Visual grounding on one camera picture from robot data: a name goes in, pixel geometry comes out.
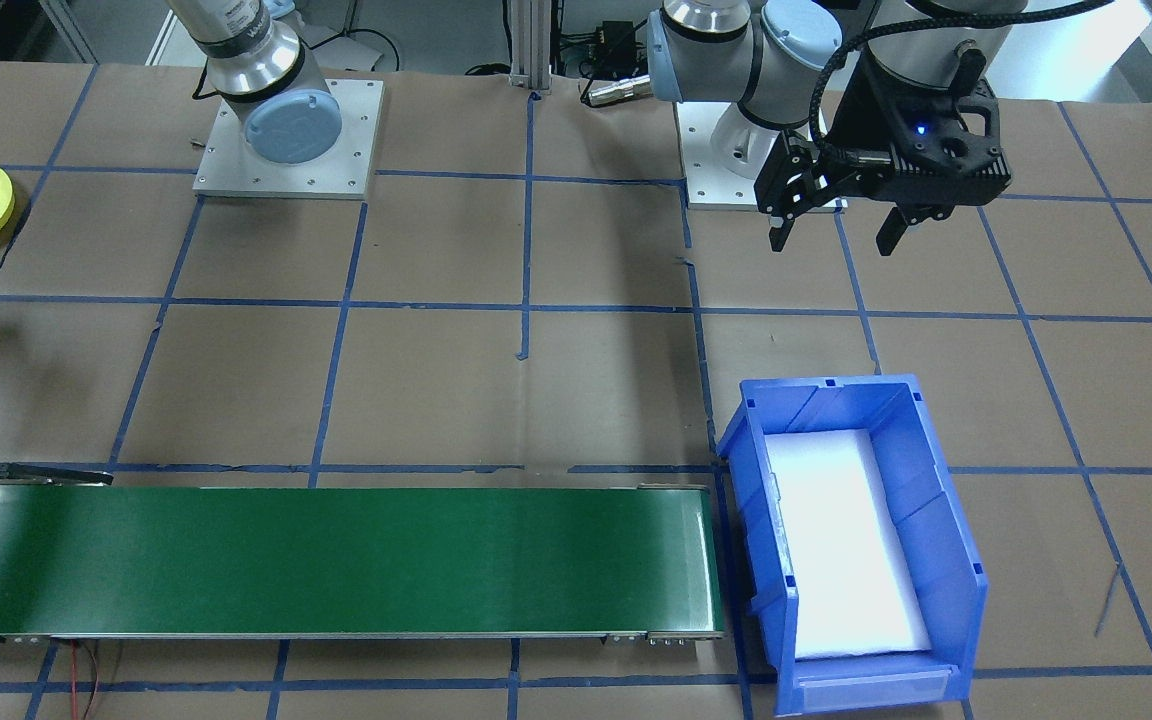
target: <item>blue painter's tape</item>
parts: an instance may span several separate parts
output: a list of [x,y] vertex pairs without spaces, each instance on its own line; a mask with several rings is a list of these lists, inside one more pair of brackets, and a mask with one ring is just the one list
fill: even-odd
[[165,288],[162,297],[159,300],[159,314],[156,319],[154,332],[150,333],[145,351],[141,355],[141,367],[136,370],[136,379],[132,381],[132,393],[127,399],[127,406],[123,407],[123,418],[119,420],[118,432],[114,434],[114,445],[109,447],[111,465],[118,462],[118,456],[123,452],[127,430],[132,424],[132,411],[136,410],[136,402],[141,397],[141,389],[145,387],[145,377],[150,370],[150,361],[154,357],[154,348],[159,344],[159,336],[162,333],[162,324],[168,313],[172,295],[175,291],[175,286],[177,286],[180,271],[184,267],[184,259],[189,255],[189,243],[194,242],[194,233],[198,229],[198,218],[202,218],[202,209],[204,209],[204,197],[198,197],[198,200],[194,205],[194,213],[189,215],[189,225],[185,227],[184,237],[180,241],[180,250],[177,251],[175,265],[172,268],[172,276],[168,278],[168,287]]
[[851,243],[847,242],[847,230],[842,227],[842,214],[833,214],[833,227],[838,229],[838,242],[842,245],[842,258],[847,263],[847,276],[851,279],[851,293],[856,296],[856,313],[861,316],[861,331],[865,333],[865,344],[869,346],[869,358],[874,362],[874,374],[882,373],[882,361],[878,357],[878,346],[874,343],[874,332],[869,327],[869,311],[865,309],[865,297],[861,293],[861,278],[856,274],[856,263],[851,258]]
[[328,378],[326,387],[323,389],[323,410],[319,414],[319,430],[314,434],[314,455],[310,460],[310,478],[308,486],[313,488],[319,484],[319,472],[323,465],[323,446],[328,439],[328,424],[332,420],[332,401],[335,396],[335,381],[340,369],[340,351],[344,347],[344,331],[349,320],[349,297],[353,296],[353,283],[358,274],[358,262],[362,256],[362,238],[367,228],[367,204],[364,202],[358,209],[358,220],[353,232],[353,250],[349,252],[349,268],[344,279],[344,290],[340,295],[340,311],[338,316],[338,328],[332,341],[332,357],[328,361]]

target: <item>conveyor belt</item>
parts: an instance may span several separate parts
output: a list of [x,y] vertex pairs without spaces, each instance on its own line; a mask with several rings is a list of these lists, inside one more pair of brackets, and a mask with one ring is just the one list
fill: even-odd
[[703,488],[0,486],[0,638],[722,629]]

